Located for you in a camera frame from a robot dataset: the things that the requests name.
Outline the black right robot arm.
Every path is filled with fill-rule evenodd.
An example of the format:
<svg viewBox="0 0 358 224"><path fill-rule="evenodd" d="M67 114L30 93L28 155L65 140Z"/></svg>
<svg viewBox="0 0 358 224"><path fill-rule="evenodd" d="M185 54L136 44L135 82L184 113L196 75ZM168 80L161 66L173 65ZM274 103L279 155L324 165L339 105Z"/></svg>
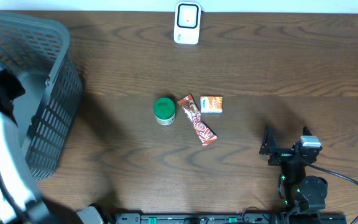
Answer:
<svg viewBox="0 0 358 224"><path fill-rule="evenodd" d="M291 148L277 146L273 130L265 129L259 154L269 156L268 165L279 166L279 196L285 200L285 208L271 215L270 223L320 223L320 211L325 209L328 183L322 177L306 175L305 167L316 162L322 145L307 127Z"/></svg>

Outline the orange small box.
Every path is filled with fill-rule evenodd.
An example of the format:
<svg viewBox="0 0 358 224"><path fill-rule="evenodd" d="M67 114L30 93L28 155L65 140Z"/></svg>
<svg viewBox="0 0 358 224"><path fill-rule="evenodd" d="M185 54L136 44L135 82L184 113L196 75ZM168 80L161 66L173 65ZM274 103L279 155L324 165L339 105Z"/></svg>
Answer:
<svg viewBox="0 0 358 224"><path fill-rule="evenodd" d="M223 97L222 96L201 96L200 108L202 113L222 113Z"/></svg>

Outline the red chocolate bar wrapper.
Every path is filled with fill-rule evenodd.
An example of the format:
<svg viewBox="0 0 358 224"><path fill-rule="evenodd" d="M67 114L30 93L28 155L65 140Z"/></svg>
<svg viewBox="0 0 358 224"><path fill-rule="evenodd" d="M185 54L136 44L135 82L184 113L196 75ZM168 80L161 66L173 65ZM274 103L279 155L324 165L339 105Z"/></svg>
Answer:
<svg viewBox="0 0 358 224"><path fill-rule="evenodd" d="M188 119L193 125L202 146L208 146L217 140L217 135L206 125L201 118L201 111L198 109L191 94L178 101L178 104L184 110Z"/></svg>

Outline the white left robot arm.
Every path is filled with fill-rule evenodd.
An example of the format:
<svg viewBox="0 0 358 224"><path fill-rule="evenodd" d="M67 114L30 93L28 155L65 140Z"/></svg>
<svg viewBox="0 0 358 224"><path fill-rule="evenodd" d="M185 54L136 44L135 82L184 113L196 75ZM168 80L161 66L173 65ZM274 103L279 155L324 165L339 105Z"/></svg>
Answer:
<svg viewBox="0 0 358 224"><path fill-rule="evenodd" d="M81 223L73 210L46 199L22 153L13 101L20 80L0 65L0 223Z"/></svg>

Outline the green lid jar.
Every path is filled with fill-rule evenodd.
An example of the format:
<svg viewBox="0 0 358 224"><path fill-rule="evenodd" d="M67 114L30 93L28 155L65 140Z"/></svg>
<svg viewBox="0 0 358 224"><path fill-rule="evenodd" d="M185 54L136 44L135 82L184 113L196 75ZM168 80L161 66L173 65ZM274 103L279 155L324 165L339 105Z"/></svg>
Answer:
<svg viewBox="0 0 358 224"><path fill-rule="evenodd" d="M159 124L171 125L176 116L174 102L169 98L159 98L154 104L154 115Z"/></svg>

